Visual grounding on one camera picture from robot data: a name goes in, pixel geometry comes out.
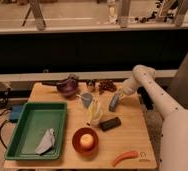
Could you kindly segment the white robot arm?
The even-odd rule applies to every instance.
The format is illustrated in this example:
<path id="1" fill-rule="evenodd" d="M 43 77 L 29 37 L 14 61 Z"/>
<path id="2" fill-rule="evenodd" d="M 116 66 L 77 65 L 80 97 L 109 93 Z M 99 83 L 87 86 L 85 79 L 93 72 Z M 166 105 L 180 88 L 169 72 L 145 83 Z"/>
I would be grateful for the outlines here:
<path id="1" fill-rule="evenodd" d="M 188 109 L 155 82 L 154 68 L 136 65 L 122 84 L 125 95 L 142 86 L 164 119 L 161 132 L 159 171 L 188 171 Z"/>

